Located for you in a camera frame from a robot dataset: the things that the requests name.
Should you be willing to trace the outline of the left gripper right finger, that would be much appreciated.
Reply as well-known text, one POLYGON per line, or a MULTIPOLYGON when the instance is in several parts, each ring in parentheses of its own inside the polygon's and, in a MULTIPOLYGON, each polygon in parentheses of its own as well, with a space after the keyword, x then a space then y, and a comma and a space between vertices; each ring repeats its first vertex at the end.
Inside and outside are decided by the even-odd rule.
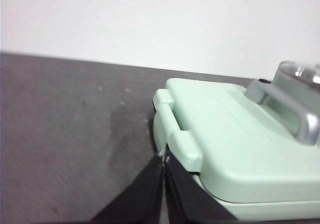
POLYGON ((164 162, 170 223, 236 223, 238 219, 215 201, 174 156, 164 162))

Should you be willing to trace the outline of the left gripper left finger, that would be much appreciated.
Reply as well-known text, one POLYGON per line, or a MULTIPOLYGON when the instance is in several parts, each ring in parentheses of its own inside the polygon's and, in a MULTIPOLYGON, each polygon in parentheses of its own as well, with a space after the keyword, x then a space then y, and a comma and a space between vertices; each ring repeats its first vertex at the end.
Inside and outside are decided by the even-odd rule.
POLYGON ((153 156, 132 183, 90 223, 159 223, 163 196, 162 157, 153 156))

